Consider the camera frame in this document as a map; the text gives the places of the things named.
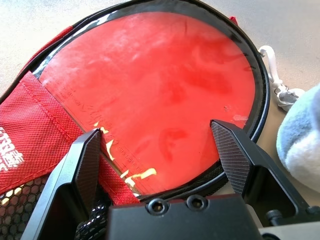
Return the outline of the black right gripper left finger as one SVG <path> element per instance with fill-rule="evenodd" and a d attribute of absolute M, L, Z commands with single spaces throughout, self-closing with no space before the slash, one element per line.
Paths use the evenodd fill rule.
<path fill-rule="evenodd" d="M 97 189 L 101 131 L 79 136 L 49 175 L 23 240 L 73 240 L 88 220 Z"/>

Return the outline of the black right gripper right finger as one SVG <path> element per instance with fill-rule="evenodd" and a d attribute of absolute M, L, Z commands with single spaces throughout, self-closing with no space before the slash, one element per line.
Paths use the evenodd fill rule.
<path fill-rule="evenodd" d="M 235 193 L 260 217 L 308 218 L 309 204 L 275 161 L 232 123 L 212 120 L 210 127 L 222 168 Z"/>

